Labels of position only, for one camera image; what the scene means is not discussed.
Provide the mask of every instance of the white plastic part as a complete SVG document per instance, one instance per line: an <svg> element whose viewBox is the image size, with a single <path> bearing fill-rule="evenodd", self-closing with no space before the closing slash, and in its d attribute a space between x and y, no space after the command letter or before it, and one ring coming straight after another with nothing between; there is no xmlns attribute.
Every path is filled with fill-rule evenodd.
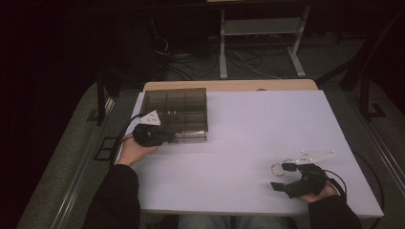
<svg viewBox="0 0 405 229"><path fill-rule="evenodd" d="M159 126L160 120L157 111L153 111L138 120L139 124Z"/></svg>
<svg viewBox="0 0 405 229"><path fill-rule="evenodd" d="M330 156L334 156L335 154L335 151L301 151L301 157L296 160L296 164L315 163Z"/></svg>

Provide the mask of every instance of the person's left hand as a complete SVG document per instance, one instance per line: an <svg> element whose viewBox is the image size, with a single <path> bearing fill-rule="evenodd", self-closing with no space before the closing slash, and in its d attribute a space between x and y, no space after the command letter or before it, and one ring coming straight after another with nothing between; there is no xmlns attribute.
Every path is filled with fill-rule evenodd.
<svg viewBox="0 0 405 229"><path fill-rule="evenodd" d="M142 160L146 155L155 152L158 146L142 147L133 138L132 134L126 135L122 143L122 151L117 164L132 166Z"/></svg>

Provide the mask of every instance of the black strap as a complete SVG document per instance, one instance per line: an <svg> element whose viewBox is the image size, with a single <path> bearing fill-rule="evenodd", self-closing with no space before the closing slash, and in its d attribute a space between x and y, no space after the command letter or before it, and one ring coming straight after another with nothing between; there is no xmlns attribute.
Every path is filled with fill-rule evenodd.
<svg viewBox="0 0 405 229"><path fill-rule="evenodd" d="M342 186L340 186L340 184L334 178L328 178L328 181L330 181L330 183L333 184L333 186L337 189L339 195L345 200L347 200L348 195L345 193L345 191L343 191Z"/></svg>

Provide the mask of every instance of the white metal frame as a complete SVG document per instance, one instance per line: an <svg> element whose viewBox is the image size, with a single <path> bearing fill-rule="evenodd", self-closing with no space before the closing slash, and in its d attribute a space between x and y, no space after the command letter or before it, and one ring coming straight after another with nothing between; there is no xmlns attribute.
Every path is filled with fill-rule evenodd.
<svg viewBox="0 0 405 229"><path fill-rule="evenodd" d="M225 20L224 10L221 11L221 51L220 51L220 74L221 79L227 79L225 36L246 34L274 34L294 33L295 40L288 47L289 58L299 78L305 78L306 74L297 56L298 47L307 23L310 6L305 6L301 17L275 18L260 20Z"/></svg>

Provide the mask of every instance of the floor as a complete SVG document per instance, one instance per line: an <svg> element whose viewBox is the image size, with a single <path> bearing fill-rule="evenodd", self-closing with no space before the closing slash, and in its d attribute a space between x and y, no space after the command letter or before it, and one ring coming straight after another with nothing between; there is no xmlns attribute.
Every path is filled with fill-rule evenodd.
<svg viewBox="0 0 405 229"><path fill-rule="evenodd" d="M160 69L166 80L217 80L219 79L219 47L215 37L212 44L199 49L171 47L169 43L160 52ZM337 37L305 37L298 56L309 79L317 79L352 58L361 47L362 40L343 40L336 45ZM228 79L289 79L297 78L289 61L286 46L290 36L243 36L226 40ZM319 86L330 102L333 112L363 170L385 216L373 227L375 219L362 219L364 228L403 228L405 197L388 169L379 146L374 143L370 128L405 168L405 117L387 99L375 84L371 87L371 102L377 103L386 114L364 122L357 111L358 88L343 92L340 73ZM80 228L96 188L108 170L108 162L93 160L105 137L114 137L129 117L139 91L128 86L120 96L111 101L106 120L97 126L89 116L96 109L96 87L93 85L79 102L75 114L59 142L53 159L39 183L32 200L21 218L18 228ZM108 156L108 151L101 151ZM144 214L144 224L153 224L161 216ZM307 217L294 218L298 228L309 227Z"/></svg>

